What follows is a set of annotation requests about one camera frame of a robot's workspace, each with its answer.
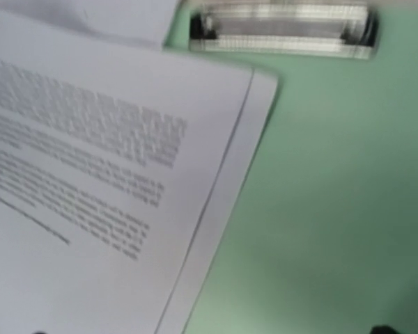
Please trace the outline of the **silver clipboard clip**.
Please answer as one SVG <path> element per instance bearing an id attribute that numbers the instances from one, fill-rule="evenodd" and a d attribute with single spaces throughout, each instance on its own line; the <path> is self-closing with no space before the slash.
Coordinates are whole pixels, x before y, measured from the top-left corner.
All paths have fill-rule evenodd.
<path id="1" fill-rule="evenodd" d="M 378 11 L 366 3 L 311 1 L 200 5 L 189 20 L 189 49 L 369 59 Z"/>

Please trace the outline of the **printed paper sheet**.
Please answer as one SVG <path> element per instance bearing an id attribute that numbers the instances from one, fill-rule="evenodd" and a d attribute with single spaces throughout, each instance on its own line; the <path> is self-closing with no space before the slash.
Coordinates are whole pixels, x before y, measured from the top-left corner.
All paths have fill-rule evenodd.
<path id="1" fill-rule="evenodd" d="M 278 83 L 0 9 L 0 333 L 186 321 Z"/>

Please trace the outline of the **light green clipboard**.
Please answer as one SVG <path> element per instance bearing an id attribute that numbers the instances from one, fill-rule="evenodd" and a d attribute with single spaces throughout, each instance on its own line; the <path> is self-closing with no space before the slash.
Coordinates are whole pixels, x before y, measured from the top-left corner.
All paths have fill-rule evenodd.
<path id="1" fill-rule="evenodd" d="M 418 333 L 418 3 L 378 9 L 368 61 L 213 53 L 277 75 L 242 192 L 168 333 Z"/>

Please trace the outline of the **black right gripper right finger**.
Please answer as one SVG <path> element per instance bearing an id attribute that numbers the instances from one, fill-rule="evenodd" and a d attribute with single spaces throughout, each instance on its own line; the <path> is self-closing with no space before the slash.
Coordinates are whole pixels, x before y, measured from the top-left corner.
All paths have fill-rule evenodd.
<path id="1" fill-rule="evenodd" d="M 377 325 L 370 330 L 370 334 L 397 334 L 397 330 L 388 325 Z"/>

